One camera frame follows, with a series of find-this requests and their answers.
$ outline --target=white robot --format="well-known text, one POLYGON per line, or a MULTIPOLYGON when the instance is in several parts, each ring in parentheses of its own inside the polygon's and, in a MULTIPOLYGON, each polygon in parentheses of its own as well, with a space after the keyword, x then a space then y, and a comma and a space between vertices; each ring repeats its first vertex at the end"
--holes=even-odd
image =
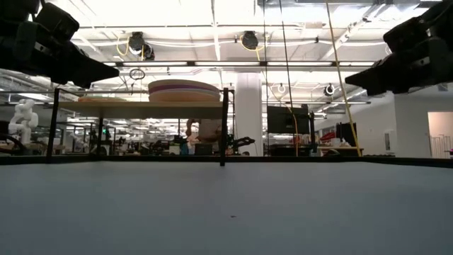
POLYGON ((85 151, 85 149, 88 149, 88 143, 87 143, 87 140, 89 139, 88 137, 85 138, 86 141, 84 141, 84 140, 81 139, 80 137, 77 137, 76 134, 74 134, 74 133, 70 133, 69 136, 72 137, 72 139, 74 139, 74 141, 75 141, 76 143, 81 144, 82 147, 84 148, 84 151, 85 151))
POLYGON ((33 112, 35 102, 31 99, 21 99, 19 104, 14 108, 14 117, 8 125, 10 135, 15 135, 18 131, 21 132, 21 142, 23 145, 30 143, 31 129, 38 126, 38 115, 33 112))

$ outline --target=black metal post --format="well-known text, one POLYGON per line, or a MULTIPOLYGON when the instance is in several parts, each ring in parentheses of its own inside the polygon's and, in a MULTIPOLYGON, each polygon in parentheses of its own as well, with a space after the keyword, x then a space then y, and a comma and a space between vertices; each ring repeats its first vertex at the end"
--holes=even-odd
POLYGON ((227 150, 228 135, 228 88, 224 88, 224 101, 222 104, 222 138, 220 140, 220 166, 225 166, 225 151, 227 150))
POLYGON ((82 141, 82 152, 85 153, 86 127, 84 127, 84 140, 82 141))
POLYGON ((90 138, 88 139, 88 154, 91 153, 91 132, 93 132, 93 123, 90 123, 90 138))
POLYGON ((313 153, 318 151, 318 146, 316 144, 316 136, 314 134, 314 113, 310 113, 310 137, 311 137, 311 148, 313 149, 313 153))
POLYGON ((102 141, 102 126, 104 123, 104 118, 99 118, 99 129, 98 129, 98 145, 96 147, 96 156, 101 155, 101 141, 102 141))
MULTIPOLYGON (((76 126, 74 126, 74 129, 72 130, 74 132, 74 136, 76 136, 76 126)), ((74 153, 74 149, 76 148, 76 138, 72 138, 72 153, 74 153)))
POLYGON ((55 131, 57 129, 58 100, 59 100, 59 89, 55 89, 54 105, 52 108, 52 119, 50 121, 49 142, 47 143, 47 155, 46 155, 47 164, 52 163, 52 153, 54 151, 55 131))
POLYGON ((112 153, 115 155, 115 141, 116 141, 116 127, 113 128, 113 145, 112 145, 112 153))
POLYGON ((235 107, 235 104, 236 104, 236 96, 234 95, 234 92, 233 92, 233 138, 236 139, 237 137, 235 137, 236 133, 234 132, 234 120, 236 119, 236 107, 235 107))

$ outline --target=gray tabletop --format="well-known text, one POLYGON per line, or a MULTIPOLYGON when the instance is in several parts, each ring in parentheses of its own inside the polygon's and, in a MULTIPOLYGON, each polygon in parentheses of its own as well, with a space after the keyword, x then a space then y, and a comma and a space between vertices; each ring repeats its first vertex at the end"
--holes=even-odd
POLYGON ((0 166, 0 254, 453 254, 453 170, 0 166))

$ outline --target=white column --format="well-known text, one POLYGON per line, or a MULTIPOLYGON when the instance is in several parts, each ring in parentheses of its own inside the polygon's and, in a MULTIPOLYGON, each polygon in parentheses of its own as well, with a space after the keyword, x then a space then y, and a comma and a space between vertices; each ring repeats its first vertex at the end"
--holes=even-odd
POLYGON ((235 137, 250 137, 255 144, 239 148, 250 156, 263 155, 263 121, 261 108, 261 79, 259 73, 240 73, 235 88, 235 137))

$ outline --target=white shelf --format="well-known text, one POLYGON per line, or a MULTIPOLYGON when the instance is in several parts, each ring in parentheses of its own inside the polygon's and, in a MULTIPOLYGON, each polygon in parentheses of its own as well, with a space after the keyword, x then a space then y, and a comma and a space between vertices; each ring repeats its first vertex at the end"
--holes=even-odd
POLYGON ((99 118, 222 119, 222 102, 60 102, 59 107, 99 118))

